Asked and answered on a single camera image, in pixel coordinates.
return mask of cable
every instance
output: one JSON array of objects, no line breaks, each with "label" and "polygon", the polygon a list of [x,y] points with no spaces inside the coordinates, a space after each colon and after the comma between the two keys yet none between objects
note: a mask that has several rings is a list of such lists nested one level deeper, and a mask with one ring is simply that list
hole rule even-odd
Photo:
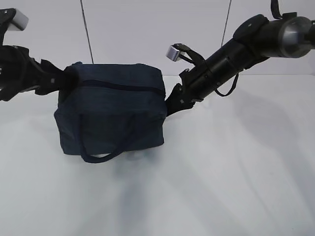
[{"label": "cable", "polygon": [[[231,5],[232,5],[232,0],[230,0],[230,4],[228,6],[228,10],[227,10],[227,16],[226,16],[226,21],[225,21],[225,27],[224,27],[224,32],[223,32],[223,37],[222,37],[222,43],[221,43],[221,47],[223,46],[223,43],[224,43],[224,38],[225,38],[225,33],[226,33],[226,28],[227,28],[227,23],[228,23],[228,18],[230,16],[230,11],[231,11]],[[233,81],[233,85],[230,89],[230,91],[227,93],[227,94],[222,94],[219,92],[219,90],[215,90],[216,94],[221,96],[221,97],[227,97],[229,96],[236,88],[236,85],[237,85],[237,81],[238,81],[238,77],[239,77],[239,74],[237,74],[235,76],[235,79]]]},{"label": "cable", "polygon": [[83,7],[82,0],[80,0],[80,3],[81,3],[81,9],[82,9],[82,16],[83,16],[83,21],[84,21],[85,32],[86,32],[87,38],[88,38],[88,44],[89,44],[92,64],[94,64],[93,53],[92,53],[92,48],[91,48],[91,42],[90,42],[90,37],[89,37],[89,31],[88,31],[88,26],[87,26],[87,20],[85,18],[85,12],[84,12],[84,7]]},{"label": "cable", "polygon": [[222,37],[221,47],[223,46],[223,43],[224,43],[224,37],[225,37],[225,33],[226,33],[228,17],[230,16],[231,5],[232,5],[232,0],[230,0],[230,4],[229,4],[228,10],[227,10],[227,16],[226,16],[226,21],[225,21],[225,26],[224,26],[224,31],[223,31],[223,37]]}]

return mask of fabric bag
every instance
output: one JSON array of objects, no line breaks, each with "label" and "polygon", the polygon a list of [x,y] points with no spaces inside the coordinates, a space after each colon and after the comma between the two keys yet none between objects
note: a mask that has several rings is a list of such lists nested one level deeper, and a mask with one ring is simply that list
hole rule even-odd
[{"label": "fabric bag", "polygon": [[159,69],[78,62],[65,72],[78,78],[74,90],[60,91],[55,112],[65,154],[101,163],[164,143],[167,107]]}]

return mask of white table surface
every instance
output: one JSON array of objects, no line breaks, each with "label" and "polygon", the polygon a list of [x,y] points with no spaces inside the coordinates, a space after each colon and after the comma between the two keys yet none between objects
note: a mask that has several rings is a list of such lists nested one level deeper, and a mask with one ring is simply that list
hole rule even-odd
[{"label": "white table surface", "polygon": [[314,87],[241,76],[230,97],[169,117],[163,146],[98,165],[62,153],[56,93],[2,102],[0,234],[312,236]]}]

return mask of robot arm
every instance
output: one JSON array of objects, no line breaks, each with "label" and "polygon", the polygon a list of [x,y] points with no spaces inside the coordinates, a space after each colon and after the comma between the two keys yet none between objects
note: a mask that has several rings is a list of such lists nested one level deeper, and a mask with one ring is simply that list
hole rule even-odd
[{"label": "robot arm", "polygon": [[76,84],[76,78],[49,61],[38,63],[30,58],[27,48],[3,46],[6,31],[24,30],[28,21],[17,9],[0,10],[0,101],[9,101],[20,92],[35,90],[38,95],[47,95]]},{"label": "robot arm", "polygon": [[315,49],[314,21],[298,17],[296,12],[281,16],[277,0],[271,1],[271,7],[277,20],[269,21],[263,15],[250,18],[208,59],[183,44],[170,47],[169,59],[183,59],[195,67],[180,74],[182,84],[174,87],[166,101],[168,115],[193,108],[214,91],[219,94],[217,89],[237,76],[233,90],[240,72],[269,58],[300,58]]}]

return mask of dark blue handle strap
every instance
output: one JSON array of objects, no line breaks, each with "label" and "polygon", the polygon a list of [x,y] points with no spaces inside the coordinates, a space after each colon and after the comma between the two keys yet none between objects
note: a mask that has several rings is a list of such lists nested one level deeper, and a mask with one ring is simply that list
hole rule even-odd
[{"label": "dark blue handle strap", "polygon": [[139,140],[140,138],[145,135],[149,129],[146,129],[144,127],[144,122],[142,118],[135,118],[134,120],[134,127],[128,131],[128,134],[125,136],[125,138],[117,145],[117,148],[109,155],[104,156],[104,157],[94,157],[91,155],[88,155],[87,150],[85,148],[84,142],[83,142],[83,137],[82,137],[82,119],[83,116],[80,115],[78,120],[77,120],[77,127],[75,128],[76,132],[76,139],[78,141],[79,147],[80,147],[80,153],[85,162],[88,163],[103,163],[106,161],[109,161],[116,156],[122,154],[124,151],[127,150],[127,148],[134,143],[135,141]]}]

